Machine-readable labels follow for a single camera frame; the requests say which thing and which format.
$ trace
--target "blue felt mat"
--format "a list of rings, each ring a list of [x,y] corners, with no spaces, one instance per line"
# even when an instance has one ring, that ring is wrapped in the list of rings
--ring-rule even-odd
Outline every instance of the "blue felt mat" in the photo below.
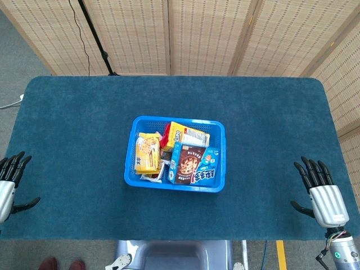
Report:
[[[123,179],[139,115],[217,120],[227,137],[227,175],[216,194],[128,186]],[[322,239],[297,213],[310,207],[293,166],[328,164],[359,234],[359,214],[321,83],[308,78],[186,76],[39,77],[26,90],[7,156],[33,156],[3,238]]]

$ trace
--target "blue plastic basket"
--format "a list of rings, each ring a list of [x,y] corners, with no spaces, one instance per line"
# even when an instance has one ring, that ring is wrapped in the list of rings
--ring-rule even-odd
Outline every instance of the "blue plastic basket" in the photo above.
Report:
[[[171,121],[185,125],[190,128],[195,128],[210,134],[210,147],[220,149],[219,163],[215,175],[213,186],[192,186],[172,184],[168,181],[169,168],[165,166],[162,177],[162,183],[152,183],[147,180],[140,180],[140,175],[135,174],[135,146],[139,132],[155,133],[156,131],[161,134],[165,131],[166,124]],[[150,187],[150,188],[163,188],[167,190],[183,190],[183,191],[197,191],[197,192],[219,192],[225,185],[226,173],[226,139],[225,128],[218,121],[196,120],[185,118],[169,118],[159,116],[139,116],[134,122],[130,132],[128,151],[125,161],[124,178],[127,184],[135,187]]]

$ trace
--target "yellow biscuit package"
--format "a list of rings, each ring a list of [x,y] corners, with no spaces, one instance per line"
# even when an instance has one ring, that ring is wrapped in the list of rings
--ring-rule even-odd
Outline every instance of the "yellow biscuit package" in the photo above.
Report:
[[[171,122],[165,127],[163,139],[160,141],[161,149],[165,151],[173,151],[176,142],[187,145],[208,147],[210,135],[194,129],[180,125],[176,122]]]
[[[136,140],[136,174],[155,174],[160,172],[160,134],[139,133]]]

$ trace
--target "floor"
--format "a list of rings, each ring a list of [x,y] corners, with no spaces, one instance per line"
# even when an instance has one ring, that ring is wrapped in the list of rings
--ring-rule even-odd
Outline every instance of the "floor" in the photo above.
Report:
[[[19,99],[31,78],[50,75],[23,38],[0,11],[0,106]],[[0,159],[4,157],[19,107],[0,110]],[[248,241],[249,268],[261,269],[265,241]],[[322,269],[315,256],[324,241],[285,241],[287,268],[291,270]],[[71,240],[1,240],[0,270],[37,269],[41,261],[55,256],[59,270],[67,270],[71,261],[81,258],[88,270],[104,269],[112,263],[115,241]],[[233,242],[235,261],[241,261],[240,242]],[[334,269],[332,259],[324,261]],[[264,269],[279,269],[276,242],[268,241]]]

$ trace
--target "robotic hand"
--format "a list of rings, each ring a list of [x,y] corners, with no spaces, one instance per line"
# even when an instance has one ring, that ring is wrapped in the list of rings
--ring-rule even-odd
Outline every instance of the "robotic hand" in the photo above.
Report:
[[[10,214],[15,214],[34,207],[40,200],[36,197],[27,204],[14,205],[14,196],[19,186],[21,177],[27,163],[32,159],[27,156],[23,160],[25,152],[0,160],[0,223],[6,221]]]
[[[301,159],[307,170],[297,162],[294,162],[294,165],[303,179],[313,210],[300,206],[296,201],[291,201],[291,205],[300,213],[315,218],[321,227],[327,228],[325,248],[316,260],[329,270],[322,258],[330,249],[338,270],[360,270],[357,248],[351,234],[343,227],[349,221],[349,215],[329,169],[322,161],[316,163],[304,156]]]

